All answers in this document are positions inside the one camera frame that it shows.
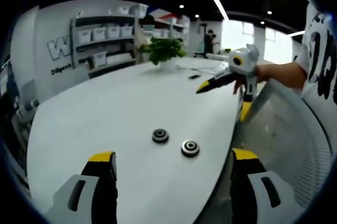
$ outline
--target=white pot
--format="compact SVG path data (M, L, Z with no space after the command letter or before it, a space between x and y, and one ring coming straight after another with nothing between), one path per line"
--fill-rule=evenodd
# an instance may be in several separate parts
M176 58L171 58L165 62L160 62L160 67L165 72L172 72L176 69Z

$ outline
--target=round object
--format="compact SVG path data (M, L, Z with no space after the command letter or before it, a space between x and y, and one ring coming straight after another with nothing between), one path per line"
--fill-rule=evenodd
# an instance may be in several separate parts
M194 141L185 141L181 146L181 153L185 157L195 157L199 153L199 146Z
M234 57L233 61L234 61L234 64L236 64L236 65L241 65L242 64L241 59L239 57Z
M165 129L156 129L152 133L152 140L157 144L164 144L169 140L169 135Z

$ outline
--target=window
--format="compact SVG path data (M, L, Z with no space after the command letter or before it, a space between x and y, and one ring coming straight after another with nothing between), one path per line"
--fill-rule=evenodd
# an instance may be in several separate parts
M254 43L254 25L239 21L223 21L221 49L245 48Z
M275 64L286 64L293 57L292 39L270 28L265 30L264 59Z

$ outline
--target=yellow tip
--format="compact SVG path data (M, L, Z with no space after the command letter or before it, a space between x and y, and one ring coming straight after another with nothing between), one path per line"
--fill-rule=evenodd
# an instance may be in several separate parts
M198 88L197 92L200 91L202 88L204 88L205 86L208 86L210 83L208 80L206 80L204 83L201 84L201 86Z
M240 121L244 121L248 115L249 110L251 109L251 102L243 102Z
M109 162L112 154L112 151L96 154L89 159L89 162Z
M252 153L249 150L232 148L232 151L234 152L237 160L258 159L259 158L257 155L255 155L254 153Z

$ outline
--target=potted plant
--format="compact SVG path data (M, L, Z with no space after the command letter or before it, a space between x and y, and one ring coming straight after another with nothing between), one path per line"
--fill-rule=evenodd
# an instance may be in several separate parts
M173 58L184 57L186 52L182 50L182 43L179 39L158 39L151 38L151 43L144 46L143 53L148 53L149 60L160 66L163 70L173 70L175 60Z

